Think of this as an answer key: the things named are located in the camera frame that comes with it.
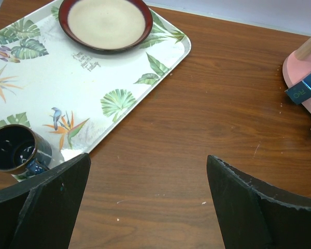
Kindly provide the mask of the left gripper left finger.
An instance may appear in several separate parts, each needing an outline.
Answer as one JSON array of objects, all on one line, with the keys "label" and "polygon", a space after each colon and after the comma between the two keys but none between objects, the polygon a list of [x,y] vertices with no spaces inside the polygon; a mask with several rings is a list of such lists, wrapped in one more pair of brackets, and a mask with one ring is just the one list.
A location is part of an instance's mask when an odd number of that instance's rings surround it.
[{"label": "left gripper left finger", "polygon": [[68,248],[88,181],[82,153],[0,190],[0,248]]}]

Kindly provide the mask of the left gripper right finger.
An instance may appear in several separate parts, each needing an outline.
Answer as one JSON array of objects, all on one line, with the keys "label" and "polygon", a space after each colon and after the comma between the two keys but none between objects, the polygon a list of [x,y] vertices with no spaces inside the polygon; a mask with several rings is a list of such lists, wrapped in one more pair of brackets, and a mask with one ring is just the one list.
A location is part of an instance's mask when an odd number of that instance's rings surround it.
[{"label": "left gripper right finger", "polygon": [[311,198],[207,157],[207,177],[225,248],[311,248]]}]

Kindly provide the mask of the silver R&O box diagonal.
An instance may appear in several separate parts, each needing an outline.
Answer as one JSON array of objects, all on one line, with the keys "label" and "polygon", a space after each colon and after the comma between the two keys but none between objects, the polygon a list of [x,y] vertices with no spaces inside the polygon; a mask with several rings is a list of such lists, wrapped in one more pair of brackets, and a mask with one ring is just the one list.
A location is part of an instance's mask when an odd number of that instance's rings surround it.
[{"label": "silver R&O box diagonal", "polygon": [[285,91],[286,95],[296,104],[311,98],[311,73]]}]

